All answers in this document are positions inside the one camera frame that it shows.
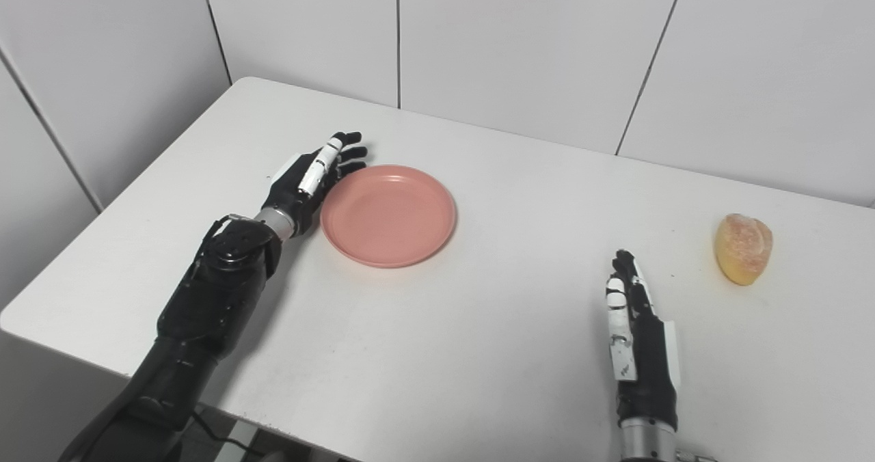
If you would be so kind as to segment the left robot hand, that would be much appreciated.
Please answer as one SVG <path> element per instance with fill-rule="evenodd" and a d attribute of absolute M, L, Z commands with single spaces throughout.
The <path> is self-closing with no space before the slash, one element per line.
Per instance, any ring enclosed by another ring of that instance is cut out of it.
<path fill-rule="evenodd" d="M 272 182 L 254 219 L 269 226 L 281 241 L 306 234 L 328 192 L 346 176 L 366 168 L 366 156 L 362 133 L 332 135 L 318 150 L 297 157 Z"/>

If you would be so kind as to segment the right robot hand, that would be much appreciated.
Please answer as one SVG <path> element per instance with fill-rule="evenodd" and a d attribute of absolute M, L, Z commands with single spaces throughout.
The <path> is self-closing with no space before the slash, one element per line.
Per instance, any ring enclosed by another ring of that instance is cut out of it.
<path fill-rule="evenodd" d="M 677 431 L 680 366 L 675 325 L 656 313 L 634 254 L 617 250 L 612 267 L 604 300 L 619 421 L 653 419 Z"/>

